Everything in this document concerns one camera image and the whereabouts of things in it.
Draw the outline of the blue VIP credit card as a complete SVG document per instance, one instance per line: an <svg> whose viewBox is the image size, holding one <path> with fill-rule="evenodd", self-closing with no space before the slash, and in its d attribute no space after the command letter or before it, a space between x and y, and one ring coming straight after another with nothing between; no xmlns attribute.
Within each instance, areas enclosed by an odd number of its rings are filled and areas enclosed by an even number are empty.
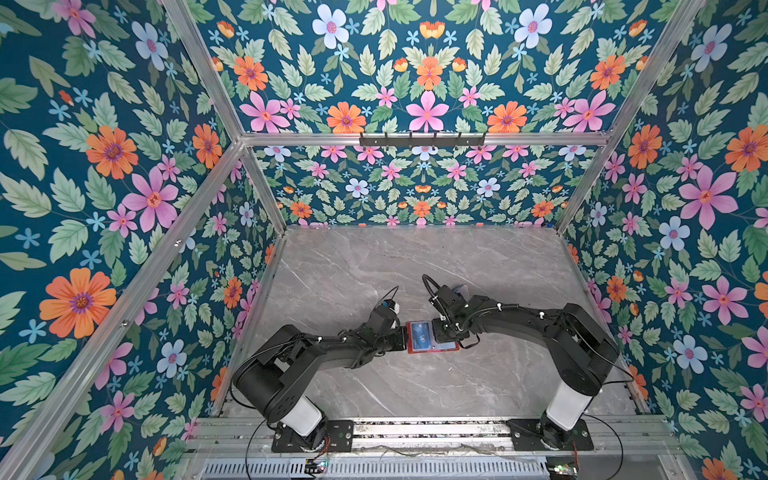
<svg viewBox="0 0 768 480"><path fill-rule="evenodd" d="M432 348L432 334L428 322L411 322L409 331L412 352L424 352Z"/></svg>

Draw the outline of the red leather card holder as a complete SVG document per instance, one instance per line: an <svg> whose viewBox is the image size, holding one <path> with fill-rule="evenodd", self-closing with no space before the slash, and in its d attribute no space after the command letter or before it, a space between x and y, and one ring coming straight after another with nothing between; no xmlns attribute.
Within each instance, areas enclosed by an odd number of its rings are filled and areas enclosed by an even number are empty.
<svg viewBox="0 0 768 480"><path fill-rule="evenodd" d="M454 352L460 349L457 342L438 342L430 321L408 322L407 351L409 354Z"/></svg>

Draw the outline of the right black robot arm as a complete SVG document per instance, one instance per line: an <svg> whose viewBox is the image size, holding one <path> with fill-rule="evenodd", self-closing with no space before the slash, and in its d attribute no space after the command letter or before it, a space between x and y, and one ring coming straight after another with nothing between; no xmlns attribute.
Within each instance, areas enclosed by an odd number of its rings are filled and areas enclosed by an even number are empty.
<svg viewBox="0 0 768 480"><path fill-rule="evenodd" d="M546 347L559 375L555 394L528 434L555 450L567 446L618 359L611 336L582 306L537 309L476 295L469 300L450 291L429 299L438 317L436 340L462 345L471 336L499 334Z"/></svg>

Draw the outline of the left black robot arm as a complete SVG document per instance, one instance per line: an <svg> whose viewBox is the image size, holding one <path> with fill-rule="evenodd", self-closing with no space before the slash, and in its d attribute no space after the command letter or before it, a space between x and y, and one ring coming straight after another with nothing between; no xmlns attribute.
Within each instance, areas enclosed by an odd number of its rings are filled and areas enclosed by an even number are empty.
<svg viewBox="0 0 768 480"><path fill-rule="evenodd" d="M232 384L268 424L281 424L313 442L324 435L327 422L305 395L314 376L325 369L361 368L405 351L407 343L407 328L399 324L381 334L362 325L323 337L285 325L237 368Z"/></svg>

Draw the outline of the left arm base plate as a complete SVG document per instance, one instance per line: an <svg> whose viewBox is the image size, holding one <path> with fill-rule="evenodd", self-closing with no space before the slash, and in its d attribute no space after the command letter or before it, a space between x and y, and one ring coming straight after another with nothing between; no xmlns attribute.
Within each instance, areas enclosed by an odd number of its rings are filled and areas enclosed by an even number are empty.
<svg viewBox="0 0 768 480"><path fill-rule="evenodd" d="M355 423L352 420L322 420L307 436L288 425L275 429L272 453L348 453L352 450Z"/></svg>

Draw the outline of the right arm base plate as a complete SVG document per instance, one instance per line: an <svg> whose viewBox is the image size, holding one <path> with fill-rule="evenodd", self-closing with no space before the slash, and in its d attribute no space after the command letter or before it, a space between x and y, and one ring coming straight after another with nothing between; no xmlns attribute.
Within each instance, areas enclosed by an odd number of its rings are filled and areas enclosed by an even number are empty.
<svg viewBox="0 0 768 480"><path fill-rule="evenodd" d="M593 451L595 446L587 427L580 419L571 430L563 430L547 416L542 419L509 419L505 425L516 451Z"/></svg>

